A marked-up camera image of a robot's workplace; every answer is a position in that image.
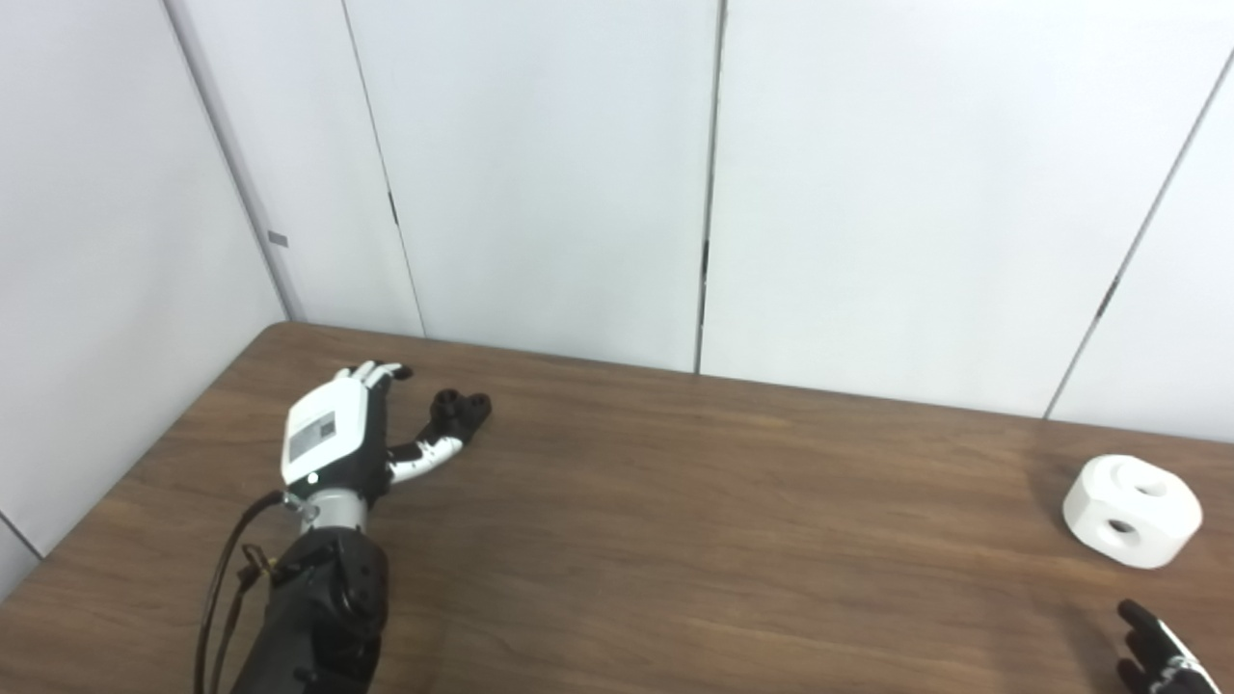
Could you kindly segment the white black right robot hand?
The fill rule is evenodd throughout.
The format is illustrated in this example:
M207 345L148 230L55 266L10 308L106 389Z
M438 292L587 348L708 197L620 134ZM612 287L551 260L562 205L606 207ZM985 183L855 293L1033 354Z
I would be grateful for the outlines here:
M1130 657L1118 659L1116 675L1129 693L1220 693L1190 646L1141 603L1119 601L1116 615L1128 625Z

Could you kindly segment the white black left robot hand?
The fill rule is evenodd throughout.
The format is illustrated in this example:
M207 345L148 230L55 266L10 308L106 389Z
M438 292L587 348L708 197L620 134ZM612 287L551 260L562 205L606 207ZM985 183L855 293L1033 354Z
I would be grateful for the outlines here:
M299 499L350 491L373 505L389 488L424 475L460 452L491 412L486 396L437 391L429 421L404 445L387 443L387 395L410 367L365 361L343 368L296 401L283 431L281 475Z

